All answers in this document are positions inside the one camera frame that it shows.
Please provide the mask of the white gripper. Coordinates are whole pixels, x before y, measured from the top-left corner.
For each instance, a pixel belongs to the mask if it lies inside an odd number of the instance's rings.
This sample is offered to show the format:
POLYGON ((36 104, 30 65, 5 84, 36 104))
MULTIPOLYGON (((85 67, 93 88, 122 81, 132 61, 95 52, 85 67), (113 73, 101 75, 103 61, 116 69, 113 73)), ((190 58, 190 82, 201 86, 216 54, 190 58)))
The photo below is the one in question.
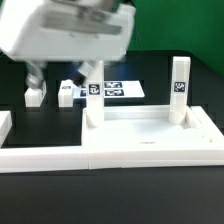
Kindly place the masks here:
POLYGON ((84 61, 73 81, 82 86, 95 68, 93 61, 124 57, 135 13, 119 0, 3 0, 0 50, 27 62, 31 89, 42 88, 46 62, 84 61))

